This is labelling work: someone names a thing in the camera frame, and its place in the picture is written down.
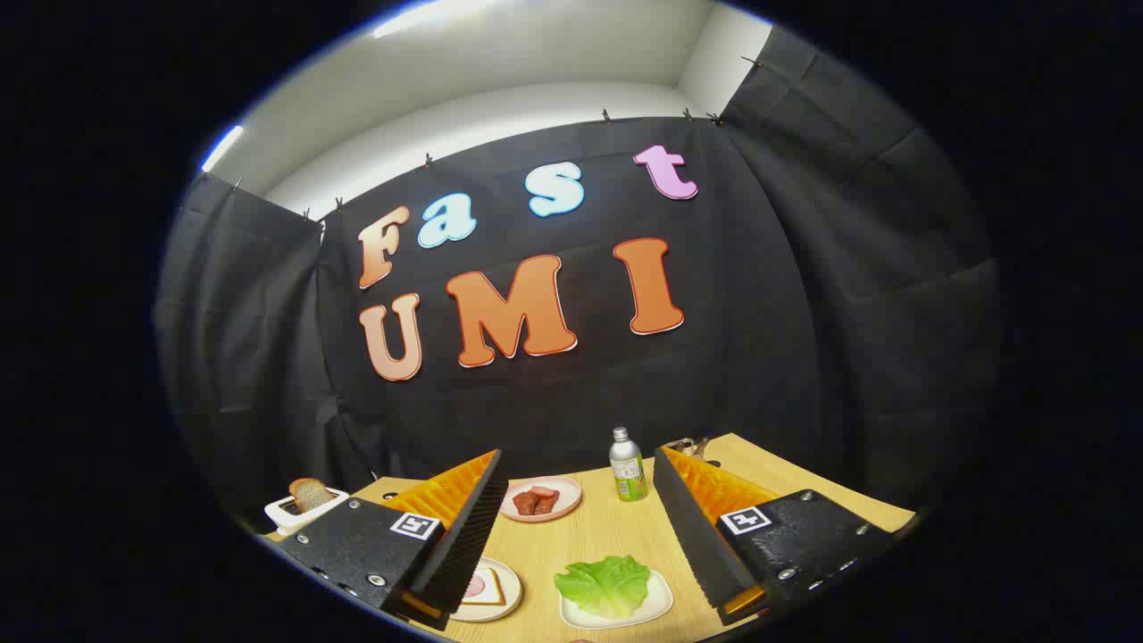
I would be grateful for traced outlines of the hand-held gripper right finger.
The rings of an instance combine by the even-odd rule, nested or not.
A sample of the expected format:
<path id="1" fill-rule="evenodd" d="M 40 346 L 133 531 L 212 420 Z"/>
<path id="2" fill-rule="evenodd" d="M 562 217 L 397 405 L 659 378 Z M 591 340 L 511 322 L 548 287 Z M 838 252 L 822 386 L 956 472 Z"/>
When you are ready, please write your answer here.
<path id="1" fill-rule="evenodd" d="M 672 447 L 656 449 L 653 487 L 722 625 L 788 614 L 895 540 L 820 491 L 780 496 Z"/>

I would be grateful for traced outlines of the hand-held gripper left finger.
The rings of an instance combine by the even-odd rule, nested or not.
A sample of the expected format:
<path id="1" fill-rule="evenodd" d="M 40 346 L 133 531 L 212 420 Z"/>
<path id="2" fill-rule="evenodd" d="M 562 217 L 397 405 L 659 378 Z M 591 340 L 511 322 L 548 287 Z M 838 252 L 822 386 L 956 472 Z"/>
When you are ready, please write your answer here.
<path id="1" fill-rule="evenodd" d="M 383 503 L 349 497 L 278 549 L 374 611 L 443 630 L 509 487 L 502 455 L 491 449 Z"/>

